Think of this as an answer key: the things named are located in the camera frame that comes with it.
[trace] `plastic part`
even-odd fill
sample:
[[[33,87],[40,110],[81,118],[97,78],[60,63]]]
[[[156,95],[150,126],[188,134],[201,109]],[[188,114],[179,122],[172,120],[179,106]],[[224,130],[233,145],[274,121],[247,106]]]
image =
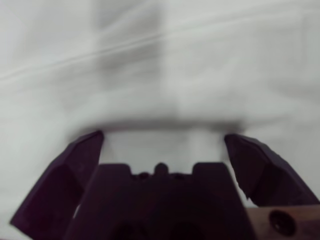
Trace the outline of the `plastic part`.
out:
[[[99,165],[64,240],[256,239],[223,163],[197,163],[192,174],[160,163],[138,176]]]
[[[224,137],[239,187],[258,206],[320,204],[295,170],[266,144],[239,134]]]
[[[34,240],[61,240],[99,163],[104,135],[80,137],[51,162],[11,224]]]

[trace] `white cloth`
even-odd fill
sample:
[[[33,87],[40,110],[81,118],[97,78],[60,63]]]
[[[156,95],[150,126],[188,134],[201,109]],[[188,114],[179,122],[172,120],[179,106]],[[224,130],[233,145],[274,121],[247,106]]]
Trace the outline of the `white cloth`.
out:
[[[48,163],[116,123],[151,129],[106,133],[101,162],[229,165],[222,136],[239,132],[320,197],[319,11],[316,0],[0,0],[0,238],[28,239],[8,222]]]

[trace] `wooden surface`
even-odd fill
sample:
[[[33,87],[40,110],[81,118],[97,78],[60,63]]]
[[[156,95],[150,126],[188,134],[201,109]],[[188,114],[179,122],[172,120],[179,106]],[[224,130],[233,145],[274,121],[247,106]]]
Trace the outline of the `wooden surface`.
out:
[[[295,220],[293,236],[284,236],[271,226],[269,215],[274,210],[286,212]],[[259,207],[247,208],[246,211],[259,240],[320,240],[320,205]]]

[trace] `screw hole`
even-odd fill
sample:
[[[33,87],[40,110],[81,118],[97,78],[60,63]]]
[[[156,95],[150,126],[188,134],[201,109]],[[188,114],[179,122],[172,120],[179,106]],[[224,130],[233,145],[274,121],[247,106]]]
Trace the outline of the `screw hole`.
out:
[[[291,237],[296,233],[296,222],[288,213],[274,210],[269,215],[271,226],[280,234]]]

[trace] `white fabric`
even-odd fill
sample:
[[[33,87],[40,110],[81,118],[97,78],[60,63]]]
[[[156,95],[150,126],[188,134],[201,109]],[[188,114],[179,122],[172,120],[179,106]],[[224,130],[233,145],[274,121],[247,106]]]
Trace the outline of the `white fabric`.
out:
[[[228,165],[222,137],[238,132],[320,197],[319,13],[315,0],[0,0],[0,238],[28,239],[8,222],[48,163],[117,123],[151,128],[107,134],[101,162]]]

